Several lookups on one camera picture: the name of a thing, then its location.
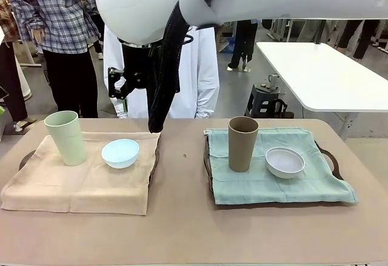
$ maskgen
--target hand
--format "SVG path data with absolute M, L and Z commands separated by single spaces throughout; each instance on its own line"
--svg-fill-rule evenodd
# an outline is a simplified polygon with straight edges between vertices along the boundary
M 31 30 L 32 38 L 35 39 L 35 41 L 40 44 L 44 39 L 44 30 L 40 28 L 39 30 Z
M 0 19 L 2 19 L 3 21 L 8 21 L 10 19 L 10 16 L 6 11 L 0 10 Z

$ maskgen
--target black pants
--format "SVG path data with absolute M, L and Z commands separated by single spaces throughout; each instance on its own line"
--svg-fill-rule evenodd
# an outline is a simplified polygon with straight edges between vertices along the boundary
M 104 21 L 102 20 L 100 15 L 94 15 L 94 16 L 91 16 L 91 18 L 99 31 L 99 34 L 100 34 L 100 37 L 98 38 L 99 41 L 104 42 L 104 30 L 105 30 Z M 101 48 L 101 44 L 99 43 L 99 41 L 96 41 L 93 43 L 93 45 L 95 46 L 96 53 L 102 53 L 102 48 Z
M 247 58 L 247 62 L 252 60 L 257 27 L 258 24 L 252 24 L 250 20 L 237 22 L 236 43 L 230 68 L 237 68 L 240 58 Z
M 47 74 L 58 111 L 81 112 L 98 118 L 97 78 L 90 53 L 61 54 L 43 50 Z
M 14 122 L 25 119 L 28 114 L 25 109 L 23 92 L 20 85 L 18 68 L 12 43 L 0 44 L 0 86 L 8 93 L 4 102 Z
M 344 30 L 344 33 L 339 40 L 339 48 L 347 48 L 351 37 L 356 32 L 358 26 L 361 24 L 362 20 L 348 21 Z M 368 49 L 370 39 L 372 38 L 375 30 L 378 27 L 380 20 L 378 19 L 367 19 L 365 20 L 363 31 L 361 33 L 360 42 L 358 43 L 357 49 L 354 53 L 354 58 L 362 59 Z

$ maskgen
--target light blue bowl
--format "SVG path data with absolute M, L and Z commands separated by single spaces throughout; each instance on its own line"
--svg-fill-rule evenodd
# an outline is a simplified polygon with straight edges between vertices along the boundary
M 134 140 L 122 139 L 107 144 L 101 152 L 103 160 L 115 169 L 131 166 L 139 156 L 140 147 Z

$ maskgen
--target teal cloth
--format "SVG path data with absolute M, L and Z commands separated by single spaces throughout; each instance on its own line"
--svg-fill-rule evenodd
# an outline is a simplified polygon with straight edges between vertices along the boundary
M 266 152 L 273 147 L 291 148 L 302 155 L 306 163 L 303 172 L 292 179 L 271 174 L 266 167 Z M 216 204 L 358 202 L 353 188 L 333 176 L 311 132 L 301 128 L 260 129 L 245 173 L 229 169 L 227 130 L 210 130 L 209 149 Z

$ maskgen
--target bowl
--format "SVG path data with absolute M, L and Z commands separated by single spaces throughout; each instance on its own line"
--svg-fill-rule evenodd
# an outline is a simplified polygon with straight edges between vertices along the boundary
M 289 148 L 272 148 L 266 153 L 266 165 L 275 176 L 283 179 L 296 177 L 304 170 L 303 157 Z
M 139 156 L 140 147 L 137 142 L 129 139 L 116 140 L 107 144 L 101 151 L 106 164 L 123 169 L 131 166 Z

